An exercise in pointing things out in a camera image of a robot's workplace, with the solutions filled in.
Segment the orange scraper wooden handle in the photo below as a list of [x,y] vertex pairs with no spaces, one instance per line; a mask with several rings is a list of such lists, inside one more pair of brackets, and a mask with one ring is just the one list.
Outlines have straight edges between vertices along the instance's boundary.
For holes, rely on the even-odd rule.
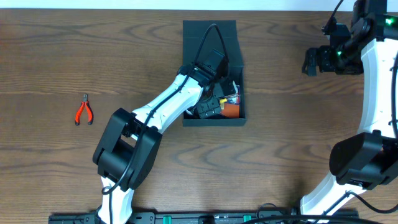
[[227,118],[238,119],[240,117],[240,106],[236,104],[225,103],[221,114]]

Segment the blue drill bit case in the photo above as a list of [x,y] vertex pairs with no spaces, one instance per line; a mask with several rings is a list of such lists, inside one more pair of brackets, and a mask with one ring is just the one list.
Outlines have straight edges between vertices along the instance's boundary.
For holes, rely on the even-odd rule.
[[240,91],[240,86],[237,85],[236,86],[236,93],[227,98],[227,103],[234,104],[234,105],[239,105],[240,102],[241,102],[241,91]]

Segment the dark green box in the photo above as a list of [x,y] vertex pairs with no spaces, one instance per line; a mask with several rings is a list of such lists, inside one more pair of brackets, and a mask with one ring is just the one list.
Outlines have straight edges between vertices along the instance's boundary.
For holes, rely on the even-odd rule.
[[218,21],[183,21],[183,60],[184,65],[193,62],[197,53],[203,34],[211,24],[217,24],[226,46],[231,67],[230,79],[234,80],[239,86],[239,117],[225,119],[200,119],[190,116],[188,113],[183,114],[182,124],[185,127],[204,127],[204,126],[243,126],[246,124],[247,116],[245,112],[245,95],[244,95],[244,62],[239,46],[235,20],[218,20]]

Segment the red handled pliers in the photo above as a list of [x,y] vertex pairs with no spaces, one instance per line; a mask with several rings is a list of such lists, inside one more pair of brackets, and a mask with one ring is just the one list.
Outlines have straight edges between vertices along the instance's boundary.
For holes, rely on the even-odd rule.
[[93,111],[91,109],[87,93],[85,93],[83,95],[83,99],[81,101],[80,107],[79,107],[79,109],[77,110],[77,112],[75,114],[74,122],[75,122],[76,126],[80,125],[80,117],[81,117],[81,115],[82,115],[82,113],[84,111],[86,111],[87,115],[88,115],[88,125],[92,125],[93,121],[94,121],[94,114],[93,114]]

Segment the black yellow screwdriver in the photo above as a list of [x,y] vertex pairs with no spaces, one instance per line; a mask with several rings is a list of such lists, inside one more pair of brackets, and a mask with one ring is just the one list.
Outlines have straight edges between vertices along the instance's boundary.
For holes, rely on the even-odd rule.
[[228,100],[226,98],[222,98],[219,100],[220,104],[223,105],[227,102]]

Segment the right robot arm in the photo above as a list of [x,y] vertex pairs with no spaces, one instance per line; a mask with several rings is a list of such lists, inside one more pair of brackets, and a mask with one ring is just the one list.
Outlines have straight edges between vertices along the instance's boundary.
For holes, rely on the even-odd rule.
[[357,133],[333,146],[326,177],[300,199],[298,223],[340,221],[351,198],[397,177],[396,16],[386,0],[357,0],[349,26],[330,17],[322,32],[330,43],[306,51],[302,72],[363,75],[363,110]]

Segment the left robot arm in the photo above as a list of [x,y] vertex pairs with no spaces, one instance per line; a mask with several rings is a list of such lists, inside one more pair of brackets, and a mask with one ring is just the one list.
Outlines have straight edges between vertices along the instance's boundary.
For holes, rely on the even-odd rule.
[[183,113],[219,117],[220,99],[237,92],[228,75],[228,55],[213,49],[204,61],[181,66],[173,83],[150,103],[111,115],[93,154],[103,184],[96,223],[127,223],[134,191],[152,169],[165,130]]

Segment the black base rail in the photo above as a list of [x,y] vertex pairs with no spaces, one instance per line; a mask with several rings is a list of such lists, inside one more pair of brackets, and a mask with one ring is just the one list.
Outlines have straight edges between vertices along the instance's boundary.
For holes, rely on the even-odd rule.
[[240,211],[207,211],[207,212],[169,212],[159,213],[155,210],[133,210],[122,212],[115,208],[112,213],[97,209],[88,213],[54,213],[49,216],[49,223],[58,224],[98,224],[98,223],[130,223],[130,224],[222,224],[243,223],[258,218],[289,215],[286,208],[265,207],[254,210]]

